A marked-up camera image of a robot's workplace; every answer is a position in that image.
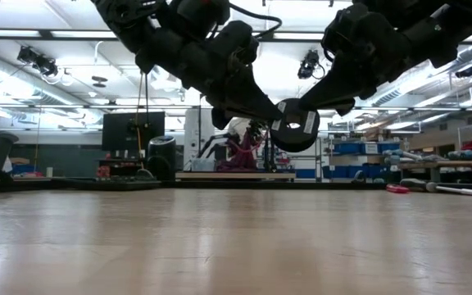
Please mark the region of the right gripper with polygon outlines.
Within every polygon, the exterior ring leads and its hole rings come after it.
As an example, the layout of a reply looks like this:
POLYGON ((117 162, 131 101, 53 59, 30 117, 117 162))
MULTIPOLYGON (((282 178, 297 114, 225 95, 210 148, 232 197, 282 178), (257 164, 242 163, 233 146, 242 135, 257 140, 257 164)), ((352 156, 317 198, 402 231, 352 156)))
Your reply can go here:
POLYGON ((424 2, 355 2, 339 10, 321 41, 334 55, 327 75, 298 103, 303 111, 351 112, 355 97, 368 98, 384 83, 426 61, 424 2))

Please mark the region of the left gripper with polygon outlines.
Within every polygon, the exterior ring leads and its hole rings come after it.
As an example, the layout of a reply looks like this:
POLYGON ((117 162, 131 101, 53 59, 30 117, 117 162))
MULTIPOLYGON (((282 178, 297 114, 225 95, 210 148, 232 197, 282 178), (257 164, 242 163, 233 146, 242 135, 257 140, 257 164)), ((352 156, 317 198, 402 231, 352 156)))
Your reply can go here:
POLYGON ((135 63, 148 73, 159 66, 196 89, 213 106, 212 122, 223 129, 234 117, 273 121, 281 111, 254 80, 257 41, 247 24, 229 24, 213 39, 186 39, 157 29, 138 50, 135 63))

